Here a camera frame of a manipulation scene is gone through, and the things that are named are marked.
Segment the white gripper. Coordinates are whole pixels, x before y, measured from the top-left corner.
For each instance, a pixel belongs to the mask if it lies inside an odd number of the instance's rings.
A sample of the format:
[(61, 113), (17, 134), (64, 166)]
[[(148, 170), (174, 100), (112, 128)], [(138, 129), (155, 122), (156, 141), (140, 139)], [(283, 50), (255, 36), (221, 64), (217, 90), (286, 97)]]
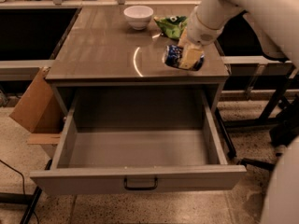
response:
[[(201, 46), (196, 45), (205, 46), (213, 43), (222, 31), (223, 28), (207, 28), (199, 20), (197, 7), (195, 7), (188, 18), (187, 29), (183, 30), (178, 41), (178, 46), (181, 48), (184, 47), (178, 67), (184, 70), (198, 70), (203, 63), (204, 52)], [(187, 38), (196, 45), (187, 44)]]

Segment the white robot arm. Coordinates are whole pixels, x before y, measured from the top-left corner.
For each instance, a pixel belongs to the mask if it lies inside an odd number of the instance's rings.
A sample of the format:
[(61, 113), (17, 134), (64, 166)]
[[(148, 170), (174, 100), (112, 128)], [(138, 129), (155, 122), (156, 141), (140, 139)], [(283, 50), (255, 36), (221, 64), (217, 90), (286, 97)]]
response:
[[(270, 40), (299, 67), (299, 0), (202, 0), (188, 18), (187, 37), (208, 45), (228, 20), (247, 11)], [(299, 224), (299, 142), (278, 160), (264, 199), (260, 224)]]

